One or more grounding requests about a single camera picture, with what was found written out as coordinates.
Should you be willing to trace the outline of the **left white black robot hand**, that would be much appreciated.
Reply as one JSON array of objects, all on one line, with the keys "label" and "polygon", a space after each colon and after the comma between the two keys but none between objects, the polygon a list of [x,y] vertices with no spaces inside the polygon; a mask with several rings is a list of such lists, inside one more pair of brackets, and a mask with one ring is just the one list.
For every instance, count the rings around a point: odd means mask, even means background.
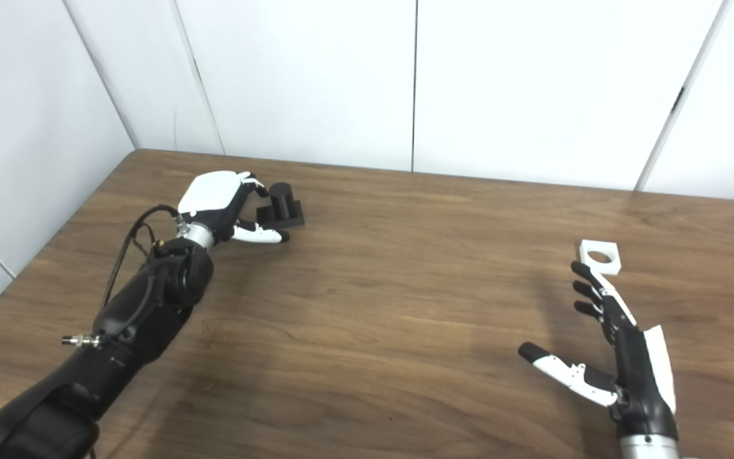
[{"label": "left white black robot hand", "polygon": [[248,196],[265,198],[269,192],[250,171],[213,171],[198,175],[177,206],[178,238],[190,240],[209,252],[219,243],[285,244],[289,233],[242,220]]}]

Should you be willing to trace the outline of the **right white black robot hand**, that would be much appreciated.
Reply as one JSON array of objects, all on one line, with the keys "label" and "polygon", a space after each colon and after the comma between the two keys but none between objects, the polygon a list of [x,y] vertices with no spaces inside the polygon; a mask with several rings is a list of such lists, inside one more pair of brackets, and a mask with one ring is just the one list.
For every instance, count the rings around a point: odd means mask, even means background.
[{"label": "right white black robot hand", "polygon": [[524,342],[518,353],[571,392],[608,409],[625,448],[673,451],[679,441],[675,378],[660,325],[641,329],[614,285],[591,265],[573,261],[574,290],[584,297],[574,309],[599,323],[615,356],[611,375],[585,363],[574,363]]}]

